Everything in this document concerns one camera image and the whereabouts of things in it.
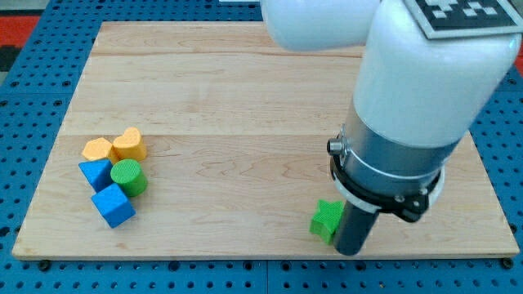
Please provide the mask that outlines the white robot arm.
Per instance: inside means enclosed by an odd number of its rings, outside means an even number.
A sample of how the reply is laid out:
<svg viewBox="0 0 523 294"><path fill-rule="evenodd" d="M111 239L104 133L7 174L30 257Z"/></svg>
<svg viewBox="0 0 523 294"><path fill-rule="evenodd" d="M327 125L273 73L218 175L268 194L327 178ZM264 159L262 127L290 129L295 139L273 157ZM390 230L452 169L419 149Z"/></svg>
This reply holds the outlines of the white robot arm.
<svg viewBox="0 0 523 294"><path fill-rule="evenodd" d="M264 1L289 51L365 48L348 114L328 143L343 222L415 222L445 164L511 67L522 18L508 1Z"/></svg>

